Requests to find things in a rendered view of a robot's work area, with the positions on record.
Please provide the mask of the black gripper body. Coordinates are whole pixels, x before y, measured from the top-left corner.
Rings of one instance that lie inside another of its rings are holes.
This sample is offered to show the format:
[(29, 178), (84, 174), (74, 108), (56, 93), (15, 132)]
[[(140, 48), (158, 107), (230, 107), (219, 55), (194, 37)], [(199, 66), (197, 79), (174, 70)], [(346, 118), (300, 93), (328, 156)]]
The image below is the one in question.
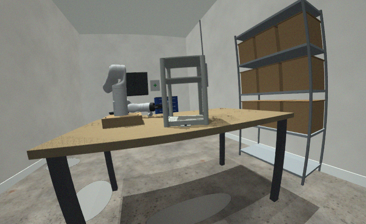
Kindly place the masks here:
[(150, 103), (149, 109), (150, 109), (150, 111), (155, 111), (155, 103)]

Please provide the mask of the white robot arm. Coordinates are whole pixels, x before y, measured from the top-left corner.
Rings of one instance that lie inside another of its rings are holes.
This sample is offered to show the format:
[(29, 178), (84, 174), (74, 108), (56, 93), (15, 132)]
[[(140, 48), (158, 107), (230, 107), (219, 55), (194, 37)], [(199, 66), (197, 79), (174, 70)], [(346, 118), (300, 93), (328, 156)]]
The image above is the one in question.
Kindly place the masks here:
[[(119, 83), (118, 79), (121, 79)], [(106, 93), (112, 92), (114, 116), (125, 116), (128, 115), (128, 112), (135, 113), (136, 111), (146, 111), (148, 112), (148, 117), (153, 115), (149, 109), (150, 103), (133, 104), (128, 100), (126, 91), (126, 67), (124, 65), (111, 65), (109, 67), (109, 73), (103, 85), (103, 90)]]

